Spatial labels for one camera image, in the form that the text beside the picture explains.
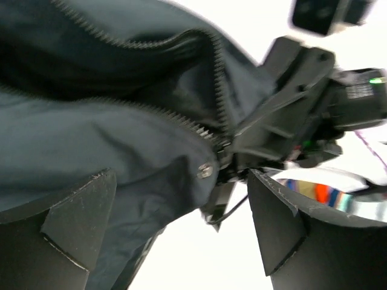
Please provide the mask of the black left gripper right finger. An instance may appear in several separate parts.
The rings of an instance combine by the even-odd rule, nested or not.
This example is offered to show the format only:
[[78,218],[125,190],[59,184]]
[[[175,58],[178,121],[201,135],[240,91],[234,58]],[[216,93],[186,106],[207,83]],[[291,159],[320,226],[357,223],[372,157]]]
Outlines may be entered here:
[[345,213],[252,170],[249,203],[274,289],[386,289],[386,224]]

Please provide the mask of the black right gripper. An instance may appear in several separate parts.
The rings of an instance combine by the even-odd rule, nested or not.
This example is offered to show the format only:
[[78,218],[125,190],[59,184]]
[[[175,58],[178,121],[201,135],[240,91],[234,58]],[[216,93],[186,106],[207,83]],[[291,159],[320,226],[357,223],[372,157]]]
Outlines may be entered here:
[[321,87],[284,89],[297,73],[322,67],[331,70],[334,63],[331,51],[305,47],[286,36],[274,40],[263,67],[276,82],[277,93],[235,132],[232,149],[237,169],[281,169],[288,157],[300,167],[316,167],[343,154],[337,140],[345,132],[386,120],[382,69],[336,69],[325,91]]

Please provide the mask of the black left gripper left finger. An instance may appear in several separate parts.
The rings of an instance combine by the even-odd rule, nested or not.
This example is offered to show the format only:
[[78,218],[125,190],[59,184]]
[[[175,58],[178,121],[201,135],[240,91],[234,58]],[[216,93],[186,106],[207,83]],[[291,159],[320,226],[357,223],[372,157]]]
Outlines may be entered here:
[[105,169],[67,190],[1,211],[1,289],[84,289],[117,182]]

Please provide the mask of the grey gradient zip jacket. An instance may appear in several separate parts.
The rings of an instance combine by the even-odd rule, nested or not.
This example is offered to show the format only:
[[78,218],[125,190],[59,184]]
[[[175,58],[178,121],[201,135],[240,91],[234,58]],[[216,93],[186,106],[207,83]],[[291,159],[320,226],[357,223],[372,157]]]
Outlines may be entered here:
[[1,198],[104,169],[117,190],[87,289],[125,289],[146,242],[202,207],[236,127],[275,90],[206,21],[161,1],[2,1]]

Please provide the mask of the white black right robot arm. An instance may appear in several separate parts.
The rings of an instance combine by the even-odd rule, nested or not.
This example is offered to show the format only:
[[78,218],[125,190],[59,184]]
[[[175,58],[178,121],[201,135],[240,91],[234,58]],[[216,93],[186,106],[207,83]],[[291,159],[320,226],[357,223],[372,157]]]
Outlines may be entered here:
[[275,93],[237,128],[232,152],[239,172],[265,170],[274,179],[364,187],[366,179],[330,161],[342,154],[345,132],[386,119],[386,74],[381,69],[342,71],[335,57],[279,37],[264,61],[276,81]]

